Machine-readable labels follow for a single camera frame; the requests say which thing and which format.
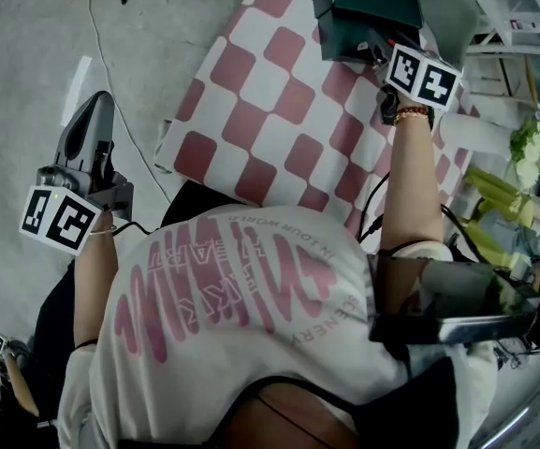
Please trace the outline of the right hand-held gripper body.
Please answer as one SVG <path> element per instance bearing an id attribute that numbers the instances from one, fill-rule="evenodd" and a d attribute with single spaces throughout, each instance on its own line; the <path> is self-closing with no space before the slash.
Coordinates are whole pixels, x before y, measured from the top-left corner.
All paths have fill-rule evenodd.
<path id="1" fill-rule="evenodd" d="M 430 120 L 436 110 L 449 110 L 460 84 L 460 72 L 437 53 L 422 49 L 418 36 L 371 28 L 358 44 L 358 51 L 366 57 L 379 82 L 383 124 L 395 123 L 402 95 L 427 107 Z"/>

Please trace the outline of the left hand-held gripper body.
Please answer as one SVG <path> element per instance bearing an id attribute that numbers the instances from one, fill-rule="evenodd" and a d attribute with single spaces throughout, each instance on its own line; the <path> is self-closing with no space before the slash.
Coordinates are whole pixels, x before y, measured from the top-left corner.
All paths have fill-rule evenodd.
<path id="1" fill-rule="evenodd" d="M 77 255 L 95 231 L 99 217 L 109 212 L 132 220 L 134 185 L 114 170 L 112 142 L 95 145 L 93 163 L 78 159 L 73 168 L 62 156 L 37 171 L 29 189 L 19 231 L 58 250 Z"/>

